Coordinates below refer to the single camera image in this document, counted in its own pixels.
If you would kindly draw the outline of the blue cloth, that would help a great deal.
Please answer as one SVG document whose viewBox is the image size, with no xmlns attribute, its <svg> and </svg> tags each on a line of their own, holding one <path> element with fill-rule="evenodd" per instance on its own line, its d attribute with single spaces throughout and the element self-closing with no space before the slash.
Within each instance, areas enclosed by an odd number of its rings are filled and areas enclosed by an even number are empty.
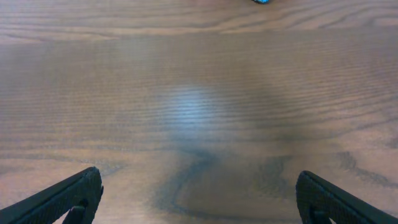
<svg viewBox="0 0 398 224">
<path fill-rule="evenodd" d="M 252 1 L 257 4 L 267 4 L 268 2 L 270 2 L 270 0 L 252 0 Z"/>
</svg>

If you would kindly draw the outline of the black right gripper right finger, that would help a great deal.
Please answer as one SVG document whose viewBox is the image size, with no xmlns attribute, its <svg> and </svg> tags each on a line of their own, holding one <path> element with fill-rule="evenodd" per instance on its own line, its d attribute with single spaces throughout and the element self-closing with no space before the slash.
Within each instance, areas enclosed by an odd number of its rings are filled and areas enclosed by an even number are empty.
<svg viewBox="0 0 398 224">
<path fill-rule="evenodd" d="M 397 224 L 397 218 L 304 170 L 295 186 L 303 224 Z"/>
</svg>

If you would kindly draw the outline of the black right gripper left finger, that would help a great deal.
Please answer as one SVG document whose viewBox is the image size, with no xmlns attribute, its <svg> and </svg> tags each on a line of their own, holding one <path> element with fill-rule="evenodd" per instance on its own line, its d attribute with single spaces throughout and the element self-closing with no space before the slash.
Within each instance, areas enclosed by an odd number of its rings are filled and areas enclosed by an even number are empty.
<svg viewBox="0 0 398 224">
<path fill-rule="evenodd" d="M 1 210 L 1 223 L 92 224 L 104 187 L 96 167 L 89 167 L 55 185 Z"/>
</svg>

